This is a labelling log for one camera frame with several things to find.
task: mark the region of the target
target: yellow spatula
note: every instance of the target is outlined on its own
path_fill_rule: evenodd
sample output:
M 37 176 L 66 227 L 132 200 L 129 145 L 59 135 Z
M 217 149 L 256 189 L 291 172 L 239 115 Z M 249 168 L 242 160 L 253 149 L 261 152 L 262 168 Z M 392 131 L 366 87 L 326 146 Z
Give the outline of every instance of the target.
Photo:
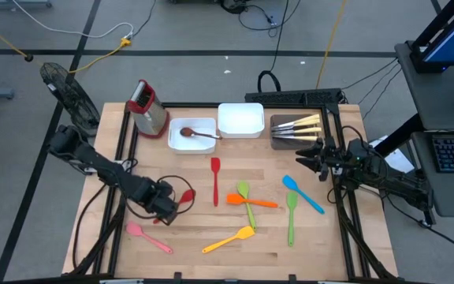
M 226 240 L 219 241 L 216 244 L 212 244 L 212 245 L 204 248 L 203 253 L 211 252 L 212 250 L 218 249 L 219 247 L 227 244 L 230 241 L 234 241 L 236 239 L 240 239 L 240 240 L 247 239 L 247 238 L 253 236 L 254 234 L 255 234 L 255 231 L 253 230 L 253 228 L 251 228 L 251 226 L 245 226 L 245 227 L 241 228 L 239 231 L 237 231 L 236 236 L 232 236 Z

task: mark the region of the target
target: white paper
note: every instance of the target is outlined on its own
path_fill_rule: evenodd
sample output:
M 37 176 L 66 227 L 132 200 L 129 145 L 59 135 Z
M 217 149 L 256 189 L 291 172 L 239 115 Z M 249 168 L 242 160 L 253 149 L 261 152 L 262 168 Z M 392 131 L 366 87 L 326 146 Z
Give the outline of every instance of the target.
M 376 147 L 376 145 L 380 144 L 384 139 L 386 139 L 388 136 L 383 136 L 377 140 L 374 140 L 369 143 L 370 146 Z M 404 173 L 409 173 L 414 169 L 413 165 L 409 160 L 406 158 L 404 154 L 402 154 L 402 151 L 399 149 L 396 149 L 395 151 L 391 152 L 390 155 L 387 155 L 385 157 L 385 161 L 395 170 L 404 172 Z

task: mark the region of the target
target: orange spatula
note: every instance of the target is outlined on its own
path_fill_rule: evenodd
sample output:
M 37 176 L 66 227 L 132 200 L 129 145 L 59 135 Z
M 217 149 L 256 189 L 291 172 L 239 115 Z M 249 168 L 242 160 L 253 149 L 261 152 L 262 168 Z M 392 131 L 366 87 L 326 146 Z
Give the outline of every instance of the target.
M 277 208 L 277 204 L 274 202 L 245 199 L 241 195 L 235 194 L 235 193 L 230 193 L 227 195 L 227 203 L 230 203 L 230 204 L 250 203 L 250 204 L 255 204 L 255 205 L 260 205 L 260 206 L 265 206 L 265 207 Z
M 204 248 L 203 249 L 203 253 L 211 252 L 212 250 L 218 249 L 219 247 L 227 244 L 230 241 L 234 241 L 236 239 L 244 240 L 246 238 L 249 238 L 249 237 L 253 236 L 254 234 L 255 234 L 255 231 L 253 230 L 253 228 L 251 228 L 251 226 L 245 226 L 245 227 L 241 228 L 239 231 L 237 231 L 236 236 L 232 236 L 232 237 L 230 237 L 228 239 L 225 239 L 223 241 L 219 241 L 216 244 L 212 244 L 212 245 Z

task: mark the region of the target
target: computer monitor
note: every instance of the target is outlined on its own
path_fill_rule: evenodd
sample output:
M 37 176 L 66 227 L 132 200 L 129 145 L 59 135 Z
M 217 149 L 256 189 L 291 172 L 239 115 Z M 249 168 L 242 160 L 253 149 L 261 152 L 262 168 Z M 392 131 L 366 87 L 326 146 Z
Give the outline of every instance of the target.
M 411 44 L 411 60 L 418 73 L 441 73 L 454 65 L 453 17 L 454 0 L 444 7 Z

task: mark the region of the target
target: lime green spoon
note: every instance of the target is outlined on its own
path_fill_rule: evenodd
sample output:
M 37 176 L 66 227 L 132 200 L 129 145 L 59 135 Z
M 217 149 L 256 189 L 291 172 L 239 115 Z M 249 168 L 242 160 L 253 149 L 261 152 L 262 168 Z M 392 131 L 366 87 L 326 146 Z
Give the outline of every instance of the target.
M 246 181 L 239 181 L 237 183 L 237 192 L 240 193 L 244 199 L 248 199 L 248 193 L 250 192 L 250 185 Z M 251 207 L 250 204 L 246 203 L 246 208 L 248 210 L 248 218 L 250 219 L 250 225 L 251 228 L 254 231 L 257 231 L 257 226 L 255 225 L 255 217 L 253 216 L 253 213 L 251 212 Z
M 288 246 L 293 246 L 293 210 L 297 207 L 297 193 L 287 193 L 287 205 L 290 209 L 290 220 L 288 221 Z

